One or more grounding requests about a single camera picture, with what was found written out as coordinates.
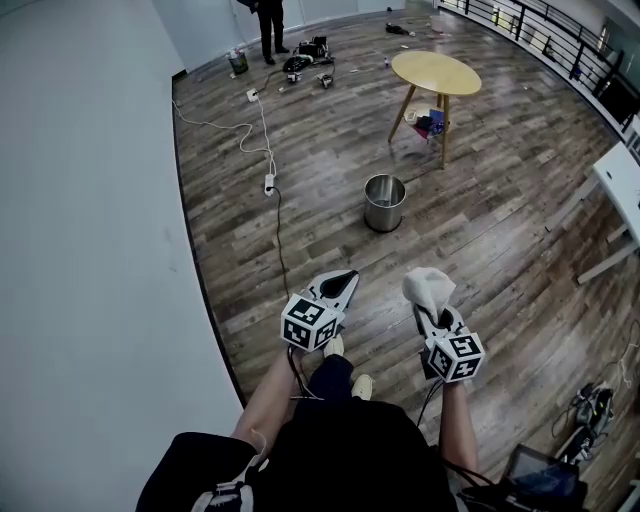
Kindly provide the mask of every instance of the baseboard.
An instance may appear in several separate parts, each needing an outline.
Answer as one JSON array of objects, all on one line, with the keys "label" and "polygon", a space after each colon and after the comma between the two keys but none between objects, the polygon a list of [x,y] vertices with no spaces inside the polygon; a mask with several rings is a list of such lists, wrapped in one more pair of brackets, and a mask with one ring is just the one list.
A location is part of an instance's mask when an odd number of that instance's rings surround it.
[{"label": "baseboard", "polygon": [[[183,78],[187,75],[186,71],[181,71],[180,73],[174,75],[173,83],[180,78]],[[204,284],[204,278],[202,277],[202,271],[200,269],[200,264],[198,263],[198,255],[196,253],[196,248],[193,243],[193,234],[191,233],[191,226],[189,225],[189,219],[187,217],[187,208],[184,200],[184,190],[182,187],[182,175],[180,174],[180,157],[178,156],[178,136],[176,135],[176,117],[175,115],[171,116],[172,126],[173,126],[173,154],[176,161],[176,173],[178,174],[178,189],[180,191],[180,203],[182,204],[182,214],[184,215],[184,225],[187,229],[187,237],[189,238],[189,247],[191,249],[191,257],[193,258],[193,266],[196,269],[196,275],[198,276],[198,284],[200,285],[200,293],[202,294],[202,300],[204,301],[205,309],[207,310],[207,315],[209,316],[209,322],[211,323],[211,329],[213,330],[213,336],[216,339],[216,343],[218,344],[218,350],[220,350],[220,354],[222,355],[222,361],[227,369],[227,373],[229,374],[229,378],[231,379],[231,383],[233,384],[233,388],[238,395],[238,400],[242,404],[242,407],[247,406],[247,399],[240,388],[240,383],[238,382],[238,378],[236,377],[235,372],[233,371],[233,366],[231,366],[231,361],[229,360],[229,356],[227,355],[227,351],[222,343],[222,335],[220,334],[220,329],[218,329],[218,324],[216,323],[215,316],[213,314],[213,309],[211,308],[211,303],[209,302],[209,295],[207,294],[207,287]]]}]

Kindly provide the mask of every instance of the railing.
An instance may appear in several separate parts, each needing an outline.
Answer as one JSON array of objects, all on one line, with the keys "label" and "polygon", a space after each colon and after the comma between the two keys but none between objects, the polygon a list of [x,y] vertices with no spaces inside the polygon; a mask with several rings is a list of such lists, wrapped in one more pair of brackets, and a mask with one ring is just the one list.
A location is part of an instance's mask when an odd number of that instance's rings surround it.
[{"label": "railing", "polygon": [[[597,98],[620,124],[622,132],[640,109],[640,92],[619,73],[624,52],[615,52],[593,32],[542,0],[440,1],[448,8],[492,23],[496,31],[529,45],[530,50],[557,64],[559,73]],[[612,95],[606,94],[612,82],[618,91],[628,92],[625,108],[612,106]]]}]

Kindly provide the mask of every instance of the wooden floor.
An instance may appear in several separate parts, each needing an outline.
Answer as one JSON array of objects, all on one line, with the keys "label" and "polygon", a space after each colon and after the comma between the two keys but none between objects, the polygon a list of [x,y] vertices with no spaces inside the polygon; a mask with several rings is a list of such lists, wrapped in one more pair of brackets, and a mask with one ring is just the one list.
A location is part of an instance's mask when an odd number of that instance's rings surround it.
[{"label": "wooden floor", "polygon": [[[347,310],[345,355],[356,375],[375,379],[375,399],[399,404],[414,419],[427,383],[418,356],[423,341],[402,296],[402,277],[417,266],[449,274],[458,285],[452,303],[488,353],[468,390],[481,467],[497,479],[517,443],[554,453],[562,439],[552,438],[551,423],[579,388],[602,378],[615,384],[615,366],[602,371],[620,357],[631,321],[640,316],[640,265],[632,256],[577,286],[578,274],[624,243],[605,241],[620,219],[600,191],[563,226],[544,229],[545,218],[615,143],[601,118],[561,78],[500,36],[451,14],[441,15],[446,33],[438,35],[426,26],[429,18],[416,9],[381,13],[285,36],[293,47],[307,36],[327,35],[337,66],[331,90],[320,87],[317,71],[307,70],[295,86],[280,74],[272,77],[261,95],[283,196],[284,260],[292,291],[319,272],[360,272]],[[387,34],[388,20],[417,37]],[[482,78],[478,94],[451,99],[446,170],[439,168],[439,141],[427,143],[404,124],[387,144],[408,86],[384,67],[384,57],[400,52],[401,44],[451,55]],[[260,88],[272,68],[259,48],[250,52],[250,66],[232,80],[228,63],[218,60],[177,83],[184,116],[255,123],[246,147],[263,146],[259,107],[246,101],[245,91]],[[262,192],[268,162],[264,154],[238,150],[239,130],[179,119],[176,127],[197,257],[249,396],[282,347],[286,302],[277,197]],[[408,191],[405,219],[386,235],[362,221],[363,185],[378,173],[399,177]],[[638,351],[629,355],[631,377],[638,359]],[[318,362],[317,354],[307,358],[307,373]],[[594,510],[614,510],[633,476],[633,454],[640,451],[635,398],[635,390],[620,386],[613,432],[584,471]],[[430,404],[421,426],[430,442],[437,439],[440,404],[439,398]]]}]

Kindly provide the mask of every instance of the extension cord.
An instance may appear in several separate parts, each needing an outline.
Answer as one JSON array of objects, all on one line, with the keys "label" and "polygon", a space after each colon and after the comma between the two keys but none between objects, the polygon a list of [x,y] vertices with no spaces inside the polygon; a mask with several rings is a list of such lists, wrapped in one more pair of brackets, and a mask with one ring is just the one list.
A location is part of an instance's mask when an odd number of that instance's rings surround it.
[{"label": "extension cord", "polygon": [[256,91],[255,89],[249,89],[247,91],[247,99],[249,100],[249,103],[258,101],[258,91]]},{"label": "extension cord", "polygon": [[273,184],[274,184],[274,176],[273,174],[266,174],[264,177],[264,195],[271,197],[273,195]]},{"label": "extension cord", "polygon": [[269,136],[267,135],[267,123],[264,119],[264,108],[262,106],[262,102],[260,101],[260,96],[258,94],[258,92],[255,89],[249,89],[247,91],[247,99],[253,103],[254,101],[258,102],[258,105],[260,106],[260,117],[262,118],[262,126],[264,127],[264,138],[267,142],[267,147],[266,148],[256,148],[256,149],[244,149],[243,144],[244,141],[247,139],[247,137],[249,135],[251,135],[251,132],[253,131],[253,125],[249,124],[249,123],[240,123],[240,124],[236,124],[234,126],[221,126],[218,125],[216,123],[211,123],[209,121],[191,121],[189,119],[185,119],[185,117],[182,115],[182,112],[180,111],[180,109],[178,108],[178,105],[176,104],[175,100],[171,100],[171,102],[173,103],[173,108],[176,109],[176,112],[178,113],[178,117],[180,119],[182,119],[185,123],[187,124],[192,124],[192,125],[196,125],[196,126],[212,126],[213,128],[218,128],[219,130],[235,130],[237,128],[242,128],[242,127],[246,127],[248,128],[247,133],[244,134],[244,137],[242,137],[242,139],[240,140],[240,151],[242,151],[243,153],[259,153],[259,152],[264,152],[267,153],[269,155],[269,174],[267,174],[265,176],[265,187],[264,187],[264,193],[267,196],[271,196],[273,195],[273,185],[274,185],[274,180],[276,175],[278,174],[278,169],[276,167],[276,162],[275,159],[273,157],[273,151],[271,150],[271,142],[269,141]]}]

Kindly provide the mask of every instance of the white cloth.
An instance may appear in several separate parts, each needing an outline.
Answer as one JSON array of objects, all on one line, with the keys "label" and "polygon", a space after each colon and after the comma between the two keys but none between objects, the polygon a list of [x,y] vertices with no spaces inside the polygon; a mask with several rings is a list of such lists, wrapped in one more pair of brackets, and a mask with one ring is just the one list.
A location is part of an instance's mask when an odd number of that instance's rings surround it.
[{"label": "white cloth", "polygon": [[404,298],[425,308],[436,323],[455,289],[449,276],[433,267],[414,268],[402,281]]}]

